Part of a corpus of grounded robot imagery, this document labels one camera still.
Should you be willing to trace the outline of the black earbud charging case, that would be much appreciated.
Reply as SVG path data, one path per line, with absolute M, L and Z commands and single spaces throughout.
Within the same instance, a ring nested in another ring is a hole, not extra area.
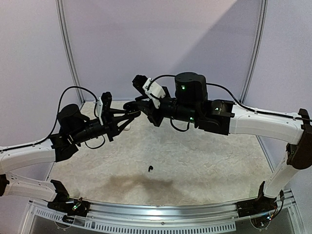
M 132 116 L 134 118 L 139 117 L 141 114 L 141 110 L 138 108 L 136 101 L 129 101 L 123 104 L 123 109 L 126 115 Z

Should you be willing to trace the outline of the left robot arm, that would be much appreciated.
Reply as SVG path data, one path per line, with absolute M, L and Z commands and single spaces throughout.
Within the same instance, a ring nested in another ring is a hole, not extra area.
M 41 181 L 18 176 L 12 171 L 30 165 L 61 162 L 78 152 L 82 143 L 103 136 L 109 141 L 140 115 L 140 110 L 126 107 L 111 108 L 112 95 L 105 92 L 96 109 L 99 117 L 90 119 L 76 104 L 68 104 L 57 114 L 60 130 L 26 146 L 0 149 L 0 194 L 16 195 L 53 202 L 61 211 L 69 211 L 73 204 L 63 184 L 57 180 Z

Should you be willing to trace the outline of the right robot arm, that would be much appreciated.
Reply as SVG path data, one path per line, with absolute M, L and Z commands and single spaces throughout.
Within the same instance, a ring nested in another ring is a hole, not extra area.
M 156 78 L 135 76 L 133 86 L 141 96 L 136 99 L 148 120 L 159 126 L 164 118 L 184 121 L 206 132 L 229 135 L 246 134 L 278 139 L 287 143 L 283 160 L 259 188 L 252 202 L 261 213 L 284 186 L 312 164 L 312 123 L 307 110 L 284 114 L 247 107 L 232 100 L 210 100 L 203 75 L 184 72 L 174 76 L 175 96 L 157 83 Z

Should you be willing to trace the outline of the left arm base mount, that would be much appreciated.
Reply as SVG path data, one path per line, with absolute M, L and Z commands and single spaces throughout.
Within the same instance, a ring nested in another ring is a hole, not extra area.
M 86 217 L 89 213 L 91 203 L 84 200 L 82 197 L 79 199 L 70 198 L 69 195 L 60 194 L 56 198 L 48 202 L 49 209 L 66 213 L 68 216 L 81 216 Z

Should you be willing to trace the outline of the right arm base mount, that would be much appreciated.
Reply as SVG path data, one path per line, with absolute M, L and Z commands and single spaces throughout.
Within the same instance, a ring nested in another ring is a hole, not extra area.
M 277 207 L 276 197 L 268 198 L 260 196 L 258 198 L 239 201 L 236 204 L 239 217 L 246 217 L 266 213 Z

